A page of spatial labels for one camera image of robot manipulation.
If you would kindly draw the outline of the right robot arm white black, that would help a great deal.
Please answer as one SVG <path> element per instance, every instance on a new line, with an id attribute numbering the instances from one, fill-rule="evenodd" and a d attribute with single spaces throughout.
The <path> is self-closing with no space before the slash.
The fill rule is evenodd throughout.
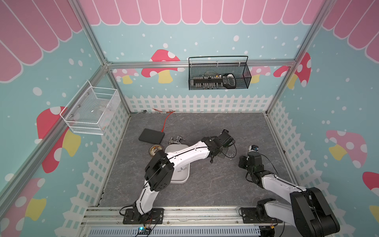
<path id="1" fill-rule="evenodd" d="M 259 222 L 269 218 L 281 220 L 296 227 L 303 237 L 325 237 L 341 230 L 320 189 L 298 186 L 265 170 L 262 155 L 254 150 L 250 150 L 246 156 L 241 156 L 238 166 L 246 170 L 245 178 L 248 182 L 286 200 L 286 203 L 274 198 L 258 201 L 255 215 Z"/>

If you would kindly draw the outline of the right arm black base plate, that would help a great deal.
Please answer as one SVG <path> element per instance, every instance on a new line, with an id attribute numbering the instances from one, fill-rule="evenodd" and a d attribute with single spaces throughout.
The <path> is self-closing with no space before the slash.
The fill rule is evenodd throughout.
<path id="1" fill-rule="evenodd" d="M 256 207 L 241 207 L 238 210 L 238 214 L 243 220 L 244 224 L 271 224 L 278 225 L 283 223 L 281 220 L 276 218 L 268 217 L 267 215 L 259 215 Z"/>

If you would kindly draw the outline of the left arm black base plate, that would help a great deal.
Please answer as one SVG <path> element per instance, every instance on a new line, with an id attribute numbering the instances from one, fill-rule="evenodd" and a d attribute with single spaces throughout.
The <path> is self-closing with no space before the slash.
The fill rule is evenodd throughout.
<path id="1" fill-rule="evenodd" d="M 132 224 L 162 224 L 164 216 L 164 208 L 153 208 L 146 214 L 141 214 L 136 208 L 128 208 L 121 211 L 123 216 L 122 223 L 124 225 Z"/>

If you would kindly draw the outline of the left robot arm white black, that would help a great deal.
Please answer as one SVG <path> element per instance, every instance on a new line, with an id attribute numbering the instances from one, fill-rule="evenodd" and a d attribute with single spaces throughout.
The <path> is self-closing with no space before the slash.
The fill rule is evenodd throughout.
<path id="1" fill-rule="evenodd" d="M 131 205 L 122 207 L 119 214 L 123 224 L 146 224 L 159 222 L 164 210 L 153 212 L 153 204 L 160 191 L 171 183 L 174 172 L 192 162 L 204 159 L 213 160 L 216 156 L 227 156 L 229 147 L 235 147 L 235 140 L 228 130 L 219 136 L 204 137 L 192 146 L 174 152 L 157 151 L 145 168 L 145 183 L 139 198 Z"/>

